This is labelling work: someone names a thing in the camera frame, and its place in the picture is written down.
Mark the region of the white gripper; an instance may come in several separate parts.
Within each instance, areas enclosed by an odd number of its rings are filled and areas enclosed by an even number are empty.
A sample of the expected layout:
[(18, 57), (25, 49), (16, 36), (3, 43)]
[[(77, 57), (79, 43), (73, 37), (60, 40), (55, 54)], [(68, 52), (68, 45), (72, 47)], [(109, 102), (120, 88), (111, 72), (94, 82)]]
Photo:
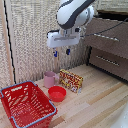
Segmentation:
[[(56, 47), (76, 45), (80, 40), (80, 29), (51, 30), (47, 33), (47, 46), (53, 48), (53, 55), (57, 57)], [(66, 49), (66, 55), (70, 55), (71, 48)]]

